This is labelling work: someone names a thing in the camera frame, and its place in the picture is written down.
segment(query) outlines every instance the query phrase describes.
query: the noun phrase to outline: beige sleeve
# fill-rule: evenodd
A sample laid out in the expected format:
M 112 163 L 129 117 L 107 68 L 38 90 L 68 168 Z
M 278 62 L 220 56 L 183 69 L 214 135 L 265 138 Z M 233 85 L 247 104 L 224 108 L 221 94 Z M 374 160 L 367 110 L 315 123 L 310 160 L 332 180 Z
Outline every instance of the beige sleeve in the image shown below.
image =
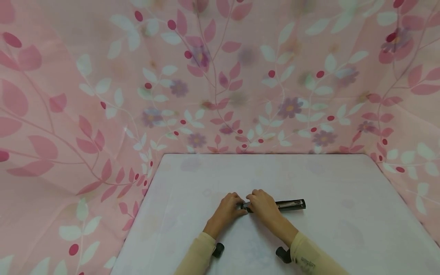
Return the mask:
M 205 232 L 194 239 L 174 275 L 203 275 L 216 249 L 216 241 Z
M 298 232 L 290 246 L 290 257 L 306 275 L 348 274 L 327 253 L 301 232 Z

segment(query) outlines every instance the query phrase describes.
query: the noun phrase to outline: purple flower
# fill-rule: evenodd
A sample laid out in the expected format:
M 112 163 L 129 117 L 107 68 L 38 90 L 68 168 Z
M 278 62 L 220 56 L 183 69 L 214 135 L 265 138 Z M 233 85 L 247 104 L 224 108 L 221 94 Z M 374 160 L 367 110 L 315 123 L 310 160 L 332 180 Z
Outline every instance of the purple flower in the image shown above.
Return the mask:
M 193 148 L 202 147 L 206 144 L 206 137 L 200 133 L 190 134 L 188 137 L 188 143 Z
M 296 114 L 301 113 L 303 102 L 298 102 L 298 98 L 286 98 L 284 102 L 278 107 L 278 115 L 286 119 L 287 117 L 294 118 Z
M 181 81 L 180 79 L 173 80 L 172 84 L 170 85 L 171 93 L 175 95 L 176 97 L 184 97 L 187 95 L 188 91 L 188 85 Z
M 163 117 L 161 115 L 161 111 L 156 108 L 148 108 L 145 109 L 142 113 L 142 122 L 145 127 L 153 128 L 154 125 L 159 125 L 159 123 L 163 121 Z
M 334 143 L 334 139 L 336 137 L 337 135 L 333 134 L 332 132 L 321 130 L 319 133 L 313 136 L 312 142 L 314 142 L 316 146 L 325 147 L 329 144 Z
M 358 126 L 358 131 L 368 133 L 373 131 L 373 122 L 372 121 L 364 121 Z

